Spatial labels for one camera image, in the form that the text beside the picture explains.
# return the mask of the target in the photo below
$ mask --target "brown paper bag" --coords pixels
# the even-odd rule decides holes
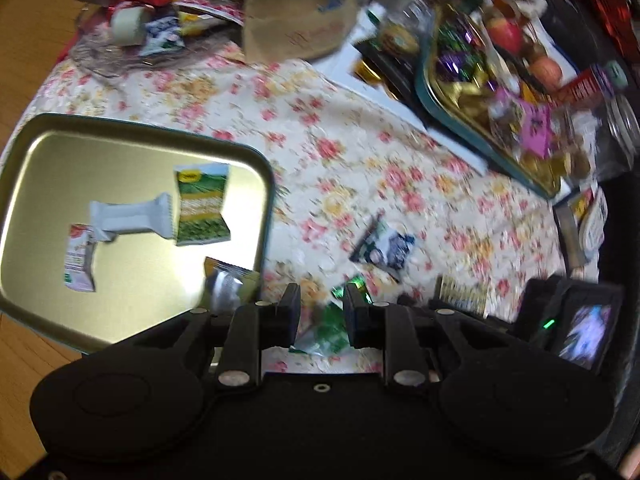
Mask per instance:
[[[337,48],[355,24],[358,0],[245,0],[248,62],[311,59]]]

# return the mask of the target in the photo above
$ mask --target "floral tablecloth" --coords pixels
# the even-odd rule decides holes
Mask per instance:
[[[42,112],[179,128],[263,153],[278,184],[263,295],[276,300],[287,283],[299,283],[301,330],[311,306],[326,304],[330,289],[357,272],[376,300],[387,301],[401,292],[427,300],[440,274],[489,283],[488,313],[513,320],[526,281],[563,269],[545,200],[500,174],[479,176],[430,137],[301,60],[247,66],[230,44],[188,68],[102,80],[67,59],[38,90],[14,137]],[[400,284],[348,259],[380,210],[417,239]],[[320,358],[270,349],[263,364],[277,371],[376,370],[380,353]]]

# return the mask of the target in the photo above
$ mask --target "silver screw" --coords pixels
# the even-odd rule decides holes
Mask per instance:
[[[316,386],[314,386],[314,390],[316,392],[318,392],[319,394],[325,394],[330,389],[331,389],[331,386],[329,386],[328,384],[324,384],[324,383],[319,383],[319,384],[316,384]]]
[[[218,376],[218,381],[225,386],[244,386],[250,378],[249,374],[242,370],[227,370]]]
[[[402,386],[420,386],[427,378],[417,370],[402,370],[394,374],[394,381]]]

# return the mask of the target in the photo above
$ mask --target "small display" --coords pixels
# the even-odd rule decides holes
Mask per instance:
[[[607,331],[610,314],[610,305],[580,307],[571,322],[560,357],[590,370]]]

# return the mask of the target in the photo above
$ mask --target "gold tray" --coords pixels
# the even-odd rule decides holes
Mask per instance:
[[[141,202],[178,191],[174,166],[230,165],[222,215],[231,240],[177,247],[155,233],[121,235],[94,251],[96,292],[63,281],[69,226],[89,202]],[[0,309],[42,334],[97,351],[193,308],[212,256],[262,270],[275,183],[247,146],[144,124],[43,114],[18,134],[0,178]]]

